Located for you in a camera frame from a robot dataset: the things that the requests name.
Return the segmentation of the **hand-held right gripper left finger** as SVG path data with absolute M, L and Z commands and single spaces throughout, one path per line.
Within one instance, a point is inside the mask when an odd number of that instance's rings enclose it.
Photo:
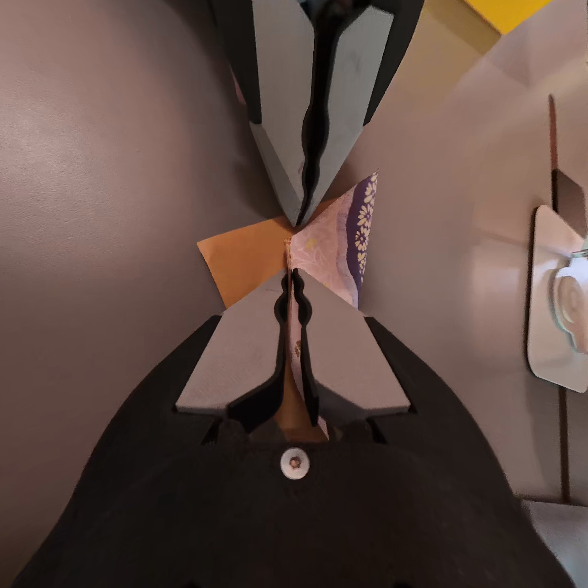
M 272 419 L 283 401 L 289 279 L 285 270 L 221 316 L 176 409 L 239 422 L 247 433 Z

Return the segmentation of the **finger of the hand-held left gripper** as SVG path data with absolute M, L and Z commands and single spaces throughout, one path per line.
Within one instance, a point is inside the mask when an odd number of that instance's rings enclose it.
M 261 122 L 255 143 L 292 226 L 309 215 L 318 143 L 315 30 L 299 1 L 252 1 Z
M 306 224 L 335 179 L 362 129 L 381 69 L 395 11 L 375 5 L 327 5 L 313 74 L 311 113 L 305 121 Z

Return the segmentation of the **yellow box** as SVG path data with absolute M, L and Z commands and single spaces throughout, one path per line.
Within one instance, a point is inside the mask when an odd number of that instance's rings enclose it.
M 551 1 L 465 1 L 465 3 L 498 33 L 505 35 Z

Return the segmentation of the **purple floral origami paper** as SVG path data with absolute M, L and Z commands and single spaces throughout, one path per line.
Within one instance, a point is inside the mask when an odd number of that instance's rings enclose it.
M 355 308 L 364 281 L 378 171 L 342 196 L 318 206 L 304 228 L 285 217 L 246 226 L 197 243 L 222 301 L 229 308 L 279 269 L 302 269 Z M 292 442 L 324 442 L 323 419 L 313 426 L 303 395 L 298 304 L 290 287 L 283 401 L 277 425 Z

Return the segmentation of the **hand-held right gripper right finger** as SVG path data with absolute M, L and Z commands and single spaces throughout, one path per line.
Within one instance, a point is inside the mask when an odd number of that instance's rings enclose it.
M 406 413 L 410 401 L 366 318 L 306 271 L 292 272 L 303 395 L 313 425 Z

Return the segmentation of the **clear adhesive hook plate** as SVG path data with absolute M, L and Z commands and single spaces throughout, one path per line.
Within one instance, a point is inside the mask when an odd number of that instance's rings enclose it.
M 526 354 L 538 378 L 587 392 L 587 240 L 548 205 L 534 214 Z

